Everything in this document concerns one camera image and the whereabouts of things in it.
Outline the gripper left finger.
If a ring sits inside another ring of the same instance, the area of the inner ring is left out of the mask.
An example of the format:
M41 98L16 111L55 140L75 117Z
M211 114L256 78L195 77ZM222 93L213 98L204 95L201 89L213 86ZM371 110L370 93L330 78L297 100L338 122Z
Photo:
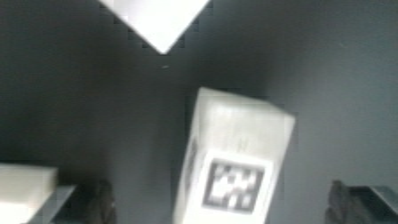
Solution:
M34 215L34 224L117 224L112 184L60 185Z

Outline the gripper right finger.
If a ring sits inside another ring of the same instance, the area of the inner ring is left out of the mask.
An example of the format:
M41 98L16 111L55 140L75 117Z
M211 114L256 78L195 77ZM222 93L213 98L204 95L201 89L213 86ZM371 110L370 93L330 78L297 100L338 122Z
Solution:
M398 224L398 192L334 180L323 224Z

